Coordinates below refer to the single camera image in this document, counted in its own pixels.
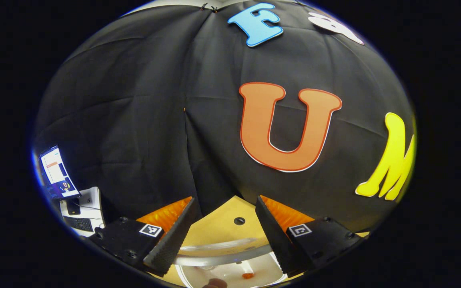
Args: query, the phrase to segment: orange object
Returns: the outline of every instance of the orange object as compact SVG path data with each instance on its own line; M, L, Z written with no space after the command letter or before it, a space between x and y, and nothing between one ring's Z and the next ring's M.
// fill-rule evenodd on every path
M250 278L254 277L254 275L255 275L254 273L245 273L245 274L243 274L241 276L243 278L245 278L245 279L250 279Z
M150 212L144 217L136 219L136 221L155 226L160 226L165 231L165 233L163 234L164 236L168 233L168 231L170 231L175 221L177 221L177 219L184 211L184 208L186 207L186 205L188 205L191 199L192 197L190 196L183 200L179 200L156 211Z
M268 197L261 195L261 199L263 200L264 204L266 204L268 210L271 212L271 215L275 217L275 220L280 225L284 233L288 227L314 221L313 218L305 215L304 213L296 211L295 209L289 206L285 206L284 204L275 200L271 200Z

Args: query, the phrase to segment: computer monitor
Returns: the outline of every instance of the computer monitor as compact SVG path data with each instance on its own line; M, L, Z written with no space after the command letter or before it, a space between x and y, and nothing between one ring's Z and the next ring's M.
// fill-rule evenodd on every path
M42 189L50 195L51 199L65 200L81 196L65 169L57 145L41 153L38 158L43 182Z

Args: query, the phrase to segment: black fabric backdrop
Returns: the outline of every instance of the black fabric backdrop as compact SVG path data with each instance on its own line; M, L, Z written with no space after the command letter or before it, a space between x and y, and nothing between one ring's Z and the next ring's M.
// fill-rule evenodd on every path
M154 286L66 234L29 160L31 120L55 71L142 4L0 3L0 286ZM405 81L419 145L410 189L374 237L296 286L461 286L461 2L317 4L372 40Z
M357 33L366 45L317 28L308 12L326 13L296 2L271 1L284 33L248 47L247 35L227 20L257 3L218 13L154 7L101 29L53 77L37 116L35 153L58 144L73 182L98 186L113 219L139 218L188 196L205 216L234 195L252 204L264 195L370 231L397 201L354 191L382 157L386 113L404 120L408 149L414 124L404 88L363 36ZM283 173L247 155L238 92L247 82L286 90L271 127L271 143L283 151L302 136L307 109L298 91L341 98L312 167Z

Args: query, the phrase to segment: desk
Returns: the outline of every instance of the desk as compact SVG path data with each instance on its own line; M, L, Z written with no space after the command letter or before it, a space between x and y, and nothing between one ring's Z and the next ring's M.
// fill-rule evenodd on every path
M90 218L92 228L96 227L104 228L105 222L104 217L102 216L101 209L101 197L100 191L97 187L92 187L90 189L79 191L81 197L79 197L79 205L81 206L79 215L69 215L67 211L66 201L60 201L60 211L62 216L72 217L72 218ZM83 231L79 229L72 228L78 235L90 237L94 232Z

